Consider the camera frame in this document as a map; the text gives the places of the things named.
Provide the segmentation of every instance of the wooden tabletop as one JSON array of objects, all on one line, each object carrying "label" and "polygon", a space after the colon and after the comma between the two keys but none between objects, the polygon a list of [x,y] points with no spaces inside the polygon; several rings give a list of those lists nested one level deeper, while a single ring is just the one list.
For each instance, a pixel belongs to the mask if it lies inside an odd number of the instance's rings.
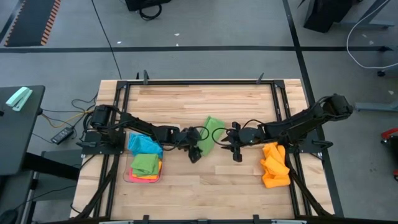
[{"label": "wooden tabletop", "polygon": [[[98,105],[113,104],[116,82],[101,82]],[[300,80],[285,80],[285,85],[291,113],[307,108]],[[276,120],[269,85],[133,86],[127,112],[154,125],[179,128],[203,125],[209,115],[223,120],[227,128],[233,121],[244,124],[249,119]],[[187,152],[165,152],[161,178],[153,184],[124,180],[130,157],[125,149],[119,162],[111,219],[141,220],[143,215],[149,215],[151,220],[252,219],[253,214],[264,219],[293,218],[289,188],[267,189],[262,183],[262,147],[242,148],[241,163],[233,161],[232,153],[218,145],[196,164],[190,162]],[[307,187],[324,209],[333,213],[321,160],[309,154],[300,156]],[[97,155],[80,172],[75,209],[82,210],[95,193],[102,161],[103,156]],[[303,213],[302,196],[297,186],[296,189]],[[100,215],[104,215],[107,198],[105,192]]]}]

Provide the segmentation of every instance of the table leg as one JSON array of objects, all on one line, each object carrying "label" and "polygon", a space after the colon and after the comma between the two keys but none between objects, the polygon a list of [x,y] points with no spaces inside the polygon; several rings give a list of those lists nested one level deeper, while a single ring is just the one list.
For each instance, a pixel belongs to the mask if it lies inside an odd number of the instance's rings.
[{"label": "table leg", "polygon": [[78,180],[80,172],[76,167],[55,162],[29,152],[25,155],[22,168],[44,174],[56,175],[57,177],[64,177],[71,180]]}]

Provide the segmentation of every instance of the red object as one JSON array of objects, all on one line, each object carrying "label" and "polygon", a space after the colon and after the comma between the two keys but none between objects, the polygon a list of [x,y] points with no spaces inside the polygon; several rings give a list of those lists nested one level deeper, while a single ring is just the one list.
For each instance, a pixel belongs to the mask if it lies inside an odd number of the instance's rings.
[{"label": "red object", "polygon": [[129,172],[130,181],[134,182],[134,183],[154,183],[154,182],[157,182],[159,180],[159,177],[160,177],[160,173],[157,176],[157,179],[155,179],[155,180],[146,180],[146,179],[140,179],[140,178],[137,178],[137,177],[133,177],[132,176],[132,168],[130,168],[130,172]]},{"label": "red object", "polygon": [[389,139],[389,138],[390,138],[390,135],[391,135],[391,134],[394,134],[394,133],[396,133],[396,132],[398,132],[398,128],[392,128],[392,129],[390,129],[390,130],[388,130],[388,131],[384,131],[383,133],[381,133],[381,137],[382,137],[383,139]]}]

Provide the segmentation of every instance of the stack of cloths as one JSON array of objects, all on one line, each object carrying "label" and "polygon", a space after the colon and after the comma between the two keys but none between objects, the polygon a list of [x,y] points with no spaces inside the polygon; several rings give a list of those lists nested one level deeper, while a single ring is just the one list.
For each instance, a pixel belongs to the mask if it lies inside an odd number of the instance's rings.
[{"label": "stack of cloths", "polygon": [[152,183],[158,181],[162,161],[158,154],[137,154],[131,163],[130,181]]},{"label": "stack of cloths", "polygon": [[262,181],[267,188],[286,186],[290,184],[289,171],[285,165],[285,147],[278,146],[277,142],[269,143],[262,149],[266,159],[260,163],[266,172]]}]

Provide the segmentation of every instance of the green object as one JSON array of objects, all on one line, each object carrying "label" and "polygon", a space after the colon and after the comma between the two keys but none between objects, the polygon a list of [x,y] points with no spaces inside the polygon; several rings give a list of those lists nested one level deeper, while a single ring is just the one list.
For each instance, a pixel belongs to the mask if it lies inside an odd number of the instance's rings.
[{"label": "green object", "polygon": [[14,111],[20,111],[32,92],[33,91],[27,87],[21,87],[7,100],[6,104],[12,106]]},{"label": "green object", "polygon": [[131,163],[132,173],[139,177],[159,173],[159,156],[157,154],[138,154]]},{"label": "green object", "polygon": [[[198,147],[202,150],[202,152],[200,153],[202,156],[207,156],[210,151],[214,148],[214,141],[211,138],[211,134],[213,133],[213,131],[217,128],[225,128],[225,123],[224,121],[220,121],[216,118],[212,118],[211,116],[207,117],[204,127],[206,127],[209,130],[209,136],[208,138],[206,138],[203,141],[198,141]],[[224,130],[217,130],[214,133],[214,139],[217,141],[220,136],[222,135]],[[200,137],[203,139],[207,136],[207,130],[205,130],[204,128],[200,131]]]}]

